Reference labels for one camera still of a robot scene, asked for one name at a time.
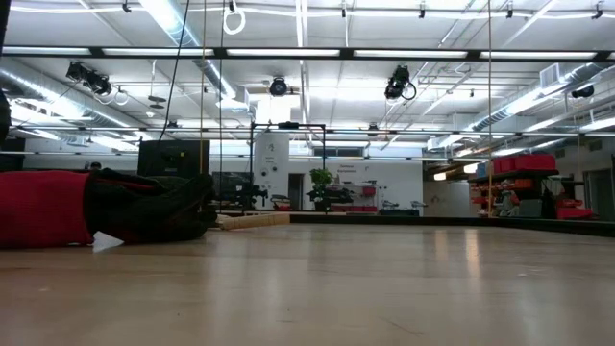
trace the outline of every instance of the black frame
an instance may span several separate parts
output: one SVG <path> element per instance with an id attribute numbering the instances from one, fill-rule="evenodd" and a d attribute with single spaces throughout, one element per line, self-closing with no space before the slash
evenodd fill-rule
<path id="1" fill-rule="evenodd" d="M 50 53 L 50 52 L 30 52 L 30 53 L 3 53 L 6 57 L 17 58 L 64 58 L 64 59 L 144 59 L 144 60 L 194 60 L 202 59 L 202 48 L 182 48 L 183 52 L 194 51 L 194 54 L 180 55 L 173 54 L 177 52 L 177 47 L 132 47 L 132 46 L 51 46 L 51 45 L 7 45 L 11 49 L 35 49 L 35 48 L 77 48 L 86 49 L 89 54 L 70 54 L 70 53 Z M 113 54 L 105 53 L 105 49 L 130 49 L 143 50 L 143 54 Z M 486 49 L 434 49 L 434 48 L 362 48 L 362 47 L 214 47 L 207 48 L 211 50 L 210 55 L 206 55 L 207 59 L 213 60 L 305 60 L 305 61 L 406 61 L 406 62 L 489 62 L 487 57 L 482 57 L 481 53 L 487 53 Z M 245 50 L 293 50 L 297 52 L 304 51 L 305 54 L 269 54 L 269 55 L 232 55 L 229 54 L 229 49 L 245 49 Z M 151 50 L 158 50 L 158 54 L 154 54 Z M 336 55 L 310 55 L 311 50 L 336 50 L 339 54 Z M 399 55 L 390 54 L 380 57 L 358 57 L 355 51 L 393 51 L 400 52 Z M 408 57 L 404 53 L 421 53 L 418 56 Z M 464 52 L 467 53 L 464 57 L 442 57 L 433 52 Z M 519 50 L 519 49 L 501 49 L 492 50 L 494 54 L 498 53 L 596 53 L 592 58 L 566 58 L 558 55 L 553 55 L 553 58 L 538 59 L 535 57 L 517 57 L 517 58 L 498 58 L 491 57 L 492 62 L 615 62 L 611 58 L 615 51 L 609 50 Z"/>

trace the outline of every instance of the fluorescent light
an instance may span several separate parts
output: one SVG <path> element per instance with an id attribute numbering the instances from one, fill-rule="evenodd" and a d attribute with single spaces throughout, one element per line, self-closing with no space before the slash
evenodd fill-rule
<path id="1" fill-rule="evenodd" d="M 464 59 L 468 56 L 466 51 L 445 50 L 356 50 L 355 57 L 360 58 L 450 58 Z"/>
<path id="2" fill-rule="evenodd" d="M 231 57 L 338 57 L 339 49 L 227 49 Z"/>
<path id="3" fill-rule="evenodd" d="M 103 53 L 109 56 L 177 56 L 177 48 L 103 48 Z M 182 48 L 180 56 L 182 57 L 202 57 L 205 53 L 206 57 L 213 55 L 213 49 L 203 48 Z"/>
<path id="4" fill-rule="evenodd" d="M 472 153 L 474 153 L 474 151 L 472 151 L 472 149 L 463 149 L 463 150 L 459 151 L 456 155 L 458 157 L 462 157 L 462 156 L 470 155 Z"/>
<path id="5" fill-rule="evenodd" d="M 497 152 L 494 152 L 493 155 L 494 156 L 507 156 L 507 155 L 512 155 L 512 154 L 522 152 L 524 150 L 526 150 L 526 148 L 502 149 L 502 150 L 498 150 Z"/>
<path id="6" fill-rule="evenodd" d="M 2 54 L 53 54 L 53 55 L 91 55 L 87 48 L 69 48 L 69 47 L 4 47 Z"/>
<path id="7" fill-rule="evenodd" d="M 92 141 L 96 144 L 100 144 L 119 151 L 138 151 L 138 147 L 134 146 L 133 144 L 105 136 L 95 136 L 92 138 Z"/>
<path id="8" fill-rule="evenodd" d="M 492 59 L 593 59 L 594 52 L 491 52 Z M 489 52 L 480 53 L 481 59 L 489 59 Z"/>
<path id="9" fill-rule="evenodd" d="M 222 109 L 222 111 L 247 111 L 250 108 L 243 102 L 235 101 L 233 99 L 225 98 L 222 102 L 216 102 L 215 105 Z"/>
<path id="10" fill-rule="evenodd" d="M 477 169 L 479 169 L 478 163 L 468 164 L 463 166 L 463 173 L 474 174 L 477 172 Z"/>
<path id="11" fill-rule="evenodd" d="M 446 173 L 438 173 L 433 175 L 433 179 L 437 182 L 446 180 Z"/>
<path id="12" fill-rule="evenodd" d="M 594 121 L 593 123 L 589 125 L 585 125 L 581 127 L 580 129 L 583 131 L 593 131 L 593 130 L 603 129 L 605 127 L 611 127 L 611 126 L 615 126 L 615 117 L 603 119 L 599 121 Z"/>
<path id="13" fill-rule="evenodd" d="M 546 143 L 538 144 L 535 147 L 533 147 L 533 149 L 544 149 L 544 148 L 550 147 L 550 146 L 552 146 L 554 144 L 557 144 L 560 141 L 562 141 L 562 139 L 551 140 L 551 141 L 548 141 Z"/>
<path id="14" fill-rule="evenodd" d="M 524 132 L 532 132 L 532 131 L 544 129 L 547 126 L 553 125 L 555 122 L 556 122 L 556 120 L 554 120 L 554 119 L 548 119 L 548 120 L 545 120 L 545 121 L 541 121 L 541 122 L 539 122 L 537 124 L 531 125 L 530 127 L 526 128 L 524 130 Z"/>

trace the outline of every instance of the white pillar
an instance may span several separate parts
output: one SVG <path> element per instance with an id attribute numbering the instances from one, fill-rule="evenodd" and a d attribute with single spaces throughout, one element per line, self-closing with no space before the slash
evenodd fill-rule
<path id="1" fill-rule="evenodd" d="M 273 124 L 290 121 L 290 107 L 282 97 L 274 97 L 258 102 L 256 122 Z M 254 143 L 254 180 L 260 189 L 269 191 L 269 198 L 262 205 L 257 198 L 256 208 L 273 209 L 271 196 L 288 195 L 289 134 L 261 134 L 262 129 L 255 130 Z"/>

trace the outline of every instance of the stage light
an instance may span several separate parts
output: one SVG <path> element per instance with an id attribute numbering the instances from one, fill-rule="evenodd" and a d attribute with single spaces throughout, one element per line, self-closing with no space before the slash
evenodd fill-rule
<path id="1" fill-rule="evenodd" d="M 288 85 L 282 77 L 274 78 L 271 86 L 269 86 L 269 92 L 272 96 L 284 96 L 287 91 Z"/>

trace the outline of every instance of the air duct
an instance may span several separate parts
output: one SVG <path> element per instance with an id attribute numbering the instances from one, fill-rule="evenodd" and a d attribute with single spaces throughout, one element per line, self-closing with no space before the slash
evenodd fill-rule
<path id="1" fill-rule="evenodd" d="M 180 45 L 184 13 L 176 0 L 139 0 L 143 8 L 156 20 L 176 45 Z M 183 47 L 202 48 L 201 40 L 194 34 L 192 27 L 185 23 Z M 211 60 L 193 60 L 194 64 L 205 74 L 209 83 L 222 94 L 224 98 L 234 99 L 236 86 L 232 86 L 224 78 Z"/>
<path id="2" fill-rule="evenodd" d="M 604 71 L 612 66 L 612 63 L 590 62 L 559 77 L 556 83 L 547 87 L 541 86 L 541 83 L 535 83 L 512 96 L 506 97 L 497 107 L 497 110 L 491 113 L 491 116 L 489 116 L 489 110 L 485 110 L 478 114 L 478 120 L 470 124 L 464 131 L 482 131 L 490 124 L 493 125 L 546 101 L 549 96 L 593 85 L 600 79 Z M 428 143 L 428 149 L 447 147 L 462 138 L 462 135 L 449 135 L 434 138 Z"/>
<path id="3" fill-rule="evenodd" d="M 0 86 L 7 91 L 9 98 L 43 102 L 49 111 L 67 119 L 92 122 L 100 127 L 143 125 L 120 111 L 102 105 L 91 96 L 15 60 L 5 58 L 0 62 Z"/>

